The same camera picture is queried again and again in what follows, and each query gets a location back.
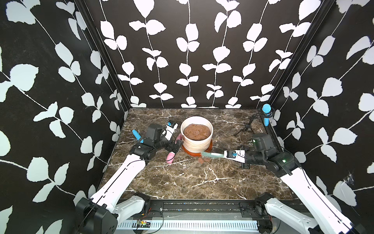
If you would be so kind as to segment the white ceramic pot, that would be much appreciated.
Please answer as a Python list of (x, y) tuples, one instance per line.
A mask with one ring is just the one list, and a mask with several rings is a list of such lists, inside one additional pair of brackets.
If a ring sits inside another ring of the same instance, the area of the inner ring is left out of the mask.
[[(211, 131), (211, 135), (207, 139), (200, 140), (200, 141), (195, 141), (195, 140), (191, 140), (187, 138), (184, 135), (183, 131), (190, 124), (202, 124), (202, 125), (207, 126)], [(183, 146), (192, 153), (200, 153), (200, 152), (205, 151), (210, 145), (210, 141), (212, 140), (212, 136), (213, 136), (213, 125), (211, 124), (209, 120), (207, 120), (204, 117), (199, 117), (199, 116), (189, 117), (182, 122), (181, 134), (182, 134), (182, 140), (184, 141)]]

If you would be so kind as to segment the mint green scrub brush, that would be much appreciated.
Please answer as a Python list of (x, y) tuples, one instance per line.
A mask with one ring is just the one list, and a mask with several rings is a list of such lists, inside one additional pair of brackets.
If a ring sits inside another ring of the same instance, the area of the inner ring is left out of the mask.
[(211, 152), (201, 152), (201, 156), (205, 158), (212, 158), (212, 159), (219, 159), (219, 158), (226, 159), (227, 158), (225, 154), (211, 153)]

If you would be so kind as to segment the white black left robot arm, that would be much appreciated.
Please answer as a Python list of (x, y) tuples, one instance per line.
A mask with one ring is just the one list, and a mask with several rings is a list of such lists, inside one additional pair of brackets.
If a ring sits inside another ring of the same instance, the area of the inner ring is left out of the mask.
[(165, 126), (153, 123), (144, 136), (137, 136), (136, 144), (115, 174), (90, 198), (82, 198), (76, 204), (76, 234), (113, 234), (118, 224), (148, 212), (150, 197), (145, 194), (135, 193), (124, 202), (119, 200), (157, 151), (165, 149), (171, 158), (175, 157), (183, 143), (174, 135), (177, 128), (174, 121)]

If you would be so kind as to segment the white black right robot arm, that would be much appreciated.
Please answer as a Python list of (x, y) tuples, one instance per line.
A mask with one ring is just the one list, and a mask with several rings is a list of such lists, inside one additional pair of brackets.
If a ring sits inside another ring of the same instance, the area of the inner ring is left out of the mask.
[(362, 225), (354, 224), (323, 195), (291, 153), (277, 149), (270, 135), (255, 134), (251, 141), (253, 149), (240, 147), (240, 155), (244, 158), (242, 166), (265, 166), (294, 192), (311, 216), (283, 204), (270, 194), (257, 198), (257, 207), (262, 214), (278, 218), (300, 234), (366, 233)]

